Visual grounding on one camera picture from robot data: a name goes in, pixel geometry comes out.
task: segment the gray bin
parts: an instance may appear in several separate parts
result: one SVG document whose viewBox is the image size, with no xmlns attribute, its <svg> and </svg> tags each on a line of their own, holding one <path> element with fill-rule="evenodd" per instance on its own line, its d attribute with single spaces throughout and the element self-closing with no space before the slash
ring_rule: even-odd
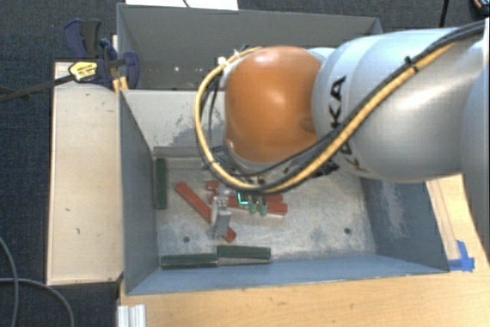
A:
<svg viewBox="0 0 490 327">
<path fill-rule="evenodd" d="M 204 200 L 209 195 L 205 182 L 212 176 L 201 168 L 195 147 L 195 92 L 188 90 L 214 67 L 215 58 L 243 44 L 337 47 L 380 31 L 375 18 L 118 6 L 119 51 L 136 50 L 142 66 L 139 89 L 123 92 L 120 100 L 127 294 L 449 271 L 424 184 L 364 180 L 342 172 L 284 195 L 289 205 L 285 217 L 234 212 L 234 243 L 271 247 L 271 263 L 159 267 L 163 255 L 206 253 L 225 244 L 207 238 L 207 223 L 173 190 L 176 182 L 186 181 Z M 222 101 L 220 96 L 214 114 L 215 142 L 221 139 Z M 161 157 L 167 162 L 166 210 L 154 207 L 153 164 Z"/>
</svg>

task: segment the green block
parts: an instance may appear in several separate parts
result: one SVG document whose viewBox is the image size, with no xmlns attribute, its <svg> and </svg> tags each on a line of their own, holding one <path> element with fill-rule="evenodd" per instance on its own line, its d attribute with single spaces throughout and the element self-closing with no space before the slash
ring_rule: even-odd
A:
<svg viewBox="0 0 490 327">
<path fill-rule="evenodd" d="M 184 269 L 194 267 L 217 267 L 216 253 L 193 253 L 167 255 L 161 258 L 163 269 Z"/>
<path fill-rule="evenodd" d="M 240 245 L 220 245 L 217 247 L 218 257 L 232 257 L 237 259 L 270 259 L 270 248 L 245 247 Z"/>
<path fill-rule="evenodd" d="M 165 159 L 156 159 L 153 162 L 155 182 L 155 208 L 164 210 L 167 208 L 167 162 Z"/>
</svg>

